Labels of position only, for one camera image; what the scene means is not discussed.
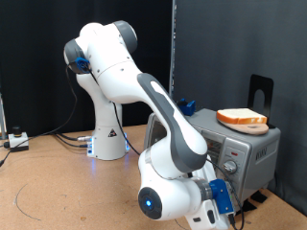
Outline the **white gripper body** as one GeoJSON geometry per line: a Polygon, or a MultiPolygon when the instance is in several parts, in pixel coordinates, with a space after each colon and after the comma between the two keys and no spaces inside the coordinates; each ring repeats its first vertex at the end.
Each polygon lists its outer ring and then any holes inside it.
{"type": "Polygon", "coordinates": [[[232,201],[226,183],[216,177],[213,166],[206,163],[192,172],[191,180],[197,185],[199,196],[192,200],[197,206],[185,217],[192,230],[227,230],[232,201]]]}

